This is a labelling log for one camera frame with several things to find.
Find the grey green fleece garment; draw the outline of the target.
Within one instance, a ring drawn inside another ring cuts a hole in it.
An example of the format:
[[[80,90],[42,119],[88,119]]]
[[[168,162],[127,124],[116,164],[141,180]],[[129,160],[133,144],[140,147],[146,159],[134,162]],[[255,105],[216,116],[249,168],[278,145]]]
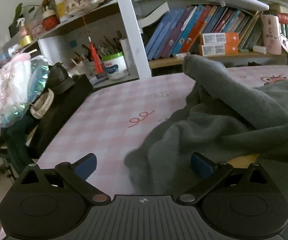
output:
[[[173,194],[194,186],[194,152],[214,162],[255,154],[288,201],[288,81],[250,88],[222,63],[197,55],[184,59],[183,72],[195,81],[186,106],[124,160],[135,191]]]

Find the black bag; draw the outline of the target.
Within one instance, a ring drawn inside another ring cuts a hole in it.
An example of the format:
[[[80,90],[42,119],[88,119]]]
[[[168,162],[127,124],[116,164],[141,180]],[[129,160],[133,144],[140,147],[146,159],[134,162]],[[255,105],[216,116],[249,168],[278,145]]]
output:
[[[30,109],[24,117],[6,129],[4,138],[10,161],[21,174],[27,165],[39,159],[57,133],[72,117],[93,91],[85,74],[69,77],[59,62],[50,67],[44,93],[51,89],[54,100],[50,109],[41,119],[34,118]]]

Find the pink checked table mat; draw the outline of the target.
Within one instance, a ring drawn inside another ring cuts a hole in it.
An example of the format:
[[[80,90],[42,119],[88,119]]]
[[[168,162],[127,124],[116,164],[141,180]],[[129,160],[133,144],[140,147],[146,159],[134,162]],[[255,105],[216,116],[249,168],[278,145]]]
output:
[[[226,68],[250,88],[288,81],[288,66]],[[74,163],[88,153],[97,168],[88,182],[109,196],[140,194],[124,160],[148,134],[186,106],[195,81],[184,74],[137,80],[92,93],[75,111],[38,160],[41,168]]]

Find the white smartwatch band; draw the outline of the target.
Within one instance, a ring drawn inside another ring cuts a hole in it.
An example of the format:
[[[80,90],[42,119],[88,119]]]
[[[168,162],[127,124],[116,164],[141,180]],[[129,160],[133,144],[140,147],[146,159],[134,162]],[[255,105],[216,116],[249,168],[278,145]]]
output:
[[[54,97],[54,92],[51,89],[48,89],[48,92],[42,94],[38,100],[30,107],[31,115],[36,119],[41,119],[50,109]]]

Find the red tassel pendant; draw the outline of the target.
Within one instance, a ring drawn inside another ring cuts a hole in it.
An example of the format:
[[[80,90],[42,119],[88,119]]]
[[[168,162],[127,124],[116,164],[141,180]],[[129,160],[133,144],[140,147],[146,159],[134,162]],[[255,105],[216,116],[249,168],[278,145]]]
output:
[[[97,74],[102,74],[104,72],[104,69],[102,67],[102,63],[100,60],[100,57],[98,56],[98,53],[96,51],[96,48],[94,46],[94,43],[91,40],[91,37],[88,36],[89,44],[90,44],[90,51],[91,51],[91,58],[94,61],[95,64],[95,72]]]

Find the white tub green lid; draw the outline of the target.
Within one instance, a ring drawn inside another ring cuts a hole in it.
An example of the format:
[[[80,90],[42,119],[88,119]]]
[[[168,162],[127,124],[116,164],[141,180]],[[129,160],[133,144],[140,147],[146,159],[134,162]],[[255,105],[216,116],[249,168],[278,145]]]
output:
[[[102,62],[109,80],[119,80],[129,75],[122,52],[103,57]]]

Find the lower orange white box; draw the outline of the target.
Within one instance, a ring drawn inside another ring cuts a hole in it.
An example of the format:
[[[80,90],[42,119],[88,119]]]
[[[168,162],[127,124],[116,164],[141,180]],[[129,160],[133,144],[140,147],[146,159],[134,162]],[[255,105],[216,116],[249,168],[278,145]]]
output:
[[[238,47],[235,44],[198,45],[201,56],[236,55]]]

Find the orange white box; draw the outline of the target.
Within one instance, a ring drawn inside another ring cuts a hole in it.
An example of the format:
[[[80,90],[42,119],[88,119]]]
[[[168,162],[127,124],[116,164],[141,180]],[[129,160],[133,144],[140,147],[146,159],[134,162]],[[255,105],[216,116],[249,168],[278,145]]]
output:
[[[200,34],[200,44],[214,45],[214,44],[238,44],[238,33],[209,33]]]
[[[236,55],[238,47],[235,44],[198,45],[201,56]]]

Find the white charger block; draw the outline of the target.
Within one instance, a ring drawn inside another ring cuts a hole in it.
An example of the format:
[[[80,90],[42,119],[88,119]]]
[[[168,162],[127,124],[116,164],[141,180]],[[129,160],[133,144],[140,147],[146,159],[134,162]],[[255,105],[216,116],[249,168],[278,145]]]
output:
[[[267,53],[267,48],[265,46],[254,45],[252,49],[254,53],[259,53],[259,54]]]

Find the upper orange white box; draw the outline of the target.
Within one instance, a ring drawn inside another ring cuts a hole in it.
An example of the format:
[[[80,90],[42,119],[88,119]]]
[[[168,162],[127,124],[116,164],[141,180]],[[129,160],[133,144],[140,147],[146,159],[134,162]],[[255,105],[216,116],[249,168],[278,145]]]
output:
[[[209,33],[200,34],[200,44],[214,45],[214,44],[238,44],[238,33]]]

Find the row of leaning books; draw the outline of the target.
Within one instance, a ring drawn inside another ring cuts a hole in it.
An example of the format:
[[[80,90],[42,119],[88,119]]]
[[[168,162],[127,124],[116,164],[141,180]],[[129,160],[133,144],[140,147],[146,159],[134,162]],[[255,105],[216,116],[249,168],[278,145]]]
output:
[[[254,45],[250,36],[259,28],[261,12],[254,14],[220,4],[192,4],[171,9],[162,3],[138,21],[149,61],[199,54],[200,34],[238,33],[238,53]]]

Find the red round doll ornament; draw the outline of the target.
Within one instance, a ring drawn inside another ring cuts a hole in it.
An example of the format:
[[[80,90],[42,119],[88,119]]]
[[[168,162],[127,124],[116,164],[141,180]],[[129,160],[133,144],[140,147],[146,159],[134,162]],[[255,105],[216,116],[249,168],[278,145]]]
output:
[[[56,15],[56,12],[50,9],[48,6],[45,7],[43,12],[43,21],[42,25],[46,31],[53,29],[55,26],[59,25],[59,19]]]

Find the white wooden bookshelf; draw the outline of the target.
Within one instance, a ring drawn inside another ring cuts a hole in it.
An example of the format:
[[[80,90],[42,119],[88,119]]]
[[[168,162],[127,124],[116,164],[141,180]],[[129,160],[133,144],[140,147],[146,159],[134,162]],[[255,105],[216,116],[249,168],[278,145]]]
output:
[[[138,2],[150,0],[114,0],[93,10],[86,10],[79,13],[67,21],[57,25],[52,30],[40,35],[34,43],[39,44],[40,52],[52,62],[63,62],[68,64],[70,57],[63,44],[59,41],[60,37],[66,35],[79,27],[84,26],[82,17],[86,17],[87,23],[93,23],[100,19],[120,13],[124,29],[130,44],[132,57],[135,59],[136,72],[133,78],[146,78],[151,75],[149,63],[144,52],[144,44],[140,34],[141,28],[136,20],[136,13],[139,12]],[[276,3],[288,7],[288,0],[259,0],[265,3]]]

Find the pink cylindrical tissue holder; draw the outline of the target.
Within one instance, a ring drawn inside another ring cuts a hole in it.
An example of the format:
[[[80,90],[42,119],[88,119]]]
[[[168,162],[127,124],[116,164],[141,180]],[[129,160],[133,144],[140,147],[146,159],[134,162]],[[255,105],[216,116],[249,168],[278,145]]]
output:
[[[261,15],[263,25],[263,45],[269,54],[280,55],[282,46],[280,44],[279,19],[275,15]]]

